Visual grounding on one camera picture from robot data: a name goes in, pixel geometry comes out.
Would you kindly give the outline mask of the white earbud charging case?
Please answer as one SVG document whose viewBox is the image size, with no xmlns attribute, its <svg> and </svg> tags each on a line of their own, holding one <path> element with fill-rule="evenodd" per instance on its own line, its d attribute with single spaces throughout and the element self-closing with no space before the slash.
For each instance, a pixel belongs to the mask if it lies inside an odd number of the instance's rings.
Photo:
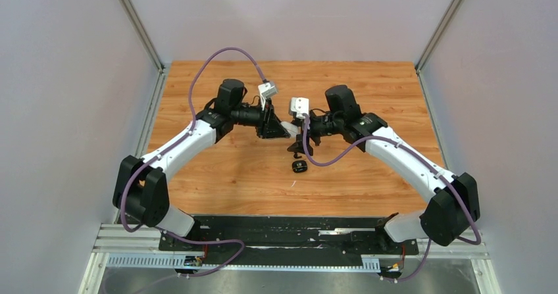
<svg viewBox="0 0 558 294">
<path fill-rule="evenodd" d="M 289 133 L 289 138 L 296 138 L 301 133 L 301 128 L 291 122 L 281 121 L 281 126 Z"/>
</svg>

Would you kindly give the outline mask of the black earbud case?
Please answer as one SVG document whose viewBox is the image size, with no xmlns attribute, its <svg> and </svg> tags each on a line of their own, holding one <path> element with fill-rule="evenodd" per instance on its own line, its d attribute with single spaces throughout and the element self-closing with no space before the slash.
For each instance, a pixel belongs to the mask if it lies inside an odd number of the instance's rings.
<svg viewBox="0 0 558 294">
<path fill-rule="evenodd" d="M 308 164 L 304 160 L 297 160 L 292 162 L 292 171 L 296 174 L 306 172 L 308 170 Z"/>
</svg>

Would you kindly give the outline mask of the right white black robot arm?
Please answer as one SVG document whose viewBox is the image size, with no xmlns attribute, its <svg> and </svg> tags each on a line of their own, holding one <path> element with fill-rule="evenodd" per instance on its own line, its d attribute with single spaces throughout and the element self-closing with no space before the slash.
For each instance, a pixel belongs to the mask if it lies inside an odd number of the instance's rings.
<svg viewBox="0 0 558 294">
<path fill-rule="evenodd" d="M 476 226 L 480 218 L 478 188 L 470 174 L 456 175 L 412 148 L 385 120 L 363 112 L 346 85 L 327 89 L 325 97 L 329 109 L 320 116 L 310 109 L 308 98 L 291 98 L 291 125 L 298 127 L 293 151 L 305 154 L 313 165 L 325 167 L 359 148 L 397 172 L 427 203 L 424 210 L 395 213 L 379 223 L 375 237 L 381 251 L 392 253 L 410 239 L 430 239 L 441 246 L 455 240 L 481 244 Z M 331 135 L 342 135 L 349 147 L 331 161 L 319 163 L 313 159 L 309 141 L 319 144 L 322 137 Z"/>
</svg>

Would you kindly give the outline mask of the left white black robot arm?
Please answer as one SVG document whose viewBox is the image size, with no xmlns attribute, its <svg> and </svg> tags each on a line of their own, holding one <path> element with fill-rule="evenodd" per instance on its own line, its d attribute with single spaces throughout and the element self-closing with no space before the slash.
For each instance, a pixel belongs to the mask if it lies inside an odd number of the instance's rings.
<svg viewBox="0 0 558 294">
<path fill-rule="evenodd" d="M 178 135 L 151 153 L 137 158 L 127 156 L 120 163 L 113 205 L 124 216 L 141 225 L 176 234 L 176 241 L 186 250 L 201 243 L 195 219 L 170 204 L 168 184 L 192 158 L 215 145 L 235 125 L 251 126 L 261 139 L 289 138 L 290 133 L 276 116 L 272 96 L 274 83 L 258 86 L 259 102 L 243 102 L 247 89 L 237 79 L 225 79 L 217 96 L 195 115 L 195 120 Z"/>
</svg>

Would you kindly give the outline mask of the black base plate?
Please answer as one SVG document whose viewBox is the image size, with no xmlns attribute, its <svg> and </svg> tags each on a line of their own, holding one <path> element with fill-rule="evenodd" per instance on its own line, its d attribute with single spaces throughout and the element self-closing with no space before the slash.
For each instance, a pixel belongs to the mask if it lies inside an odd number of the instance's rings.
<svg viewBox="0 0 558 294">
<path fill-rule="evenodd" d="M 364 255 L 392 258 L 419 254 L 416 239 L 403 243 L 389 241 L 376 231 L 383 221 L 377 217 L 293 217 L 217 216 L 195 217 L 187 239 L 190 245 L 161 234 L 162 251 L 202 251 L 205 264 L 221 264 L 238 249 L 245 249 L 233 260 L 235 265 L 269 267 L 357 267 Z M 202 241 L 232 240 L 229 245 L 200 245 Z"/>
</svg>

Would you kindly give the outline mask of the aluminium frame rail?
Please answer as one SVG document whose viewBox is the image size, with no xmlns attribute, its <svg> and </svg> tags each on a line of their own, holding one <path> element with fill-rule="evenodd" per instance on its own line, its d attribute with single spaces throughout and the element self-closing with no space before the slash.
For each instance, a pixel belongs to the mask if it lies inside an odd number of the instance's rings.
<svg viewBox="0 0 558 294">
<path fill-rule="evenodd" d="M 173 254 L 202 255 L 202 251 L 162 251 L 159 249 L 161 233 L 155 228 L 141 228 L 134 233 L 127 232 L 120 224 L 101 225 L 95 243 L 94 253 L 125 253 L 125 254 Z M 428 258 L 435 259 L 470 259 L 489 260 L 490 255 L 485 244 L 470 245 L 455 241 L 447 247 L 431 244 Z"/>
</svg>

